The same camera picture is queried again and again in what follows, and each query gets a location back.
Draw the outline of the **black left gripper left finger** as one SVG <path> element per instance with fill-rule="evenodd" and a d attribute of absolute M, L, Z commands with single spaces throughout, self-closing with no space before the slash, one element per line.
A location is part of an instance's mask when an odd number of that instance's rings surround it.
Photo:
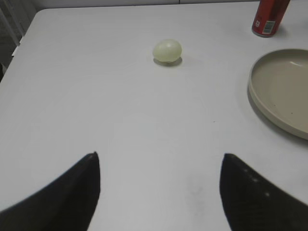
<path fill-rule="evenodd" d="M 100 162 L 85 155 L 30 197 L 0 212 L 2 231 L 86 231 L 100 196 Z"/>

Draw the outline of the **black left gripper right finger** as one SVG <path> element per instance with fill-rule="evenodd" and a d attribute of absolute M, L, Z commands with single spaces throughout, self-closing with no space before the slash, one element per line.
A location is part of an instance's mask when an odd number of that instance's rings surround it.
<path fill-rule="evenodd" d="M 219 192 L 233 231 L 306 231 L 308 206 L 234 154 L 224 154 Z"/>

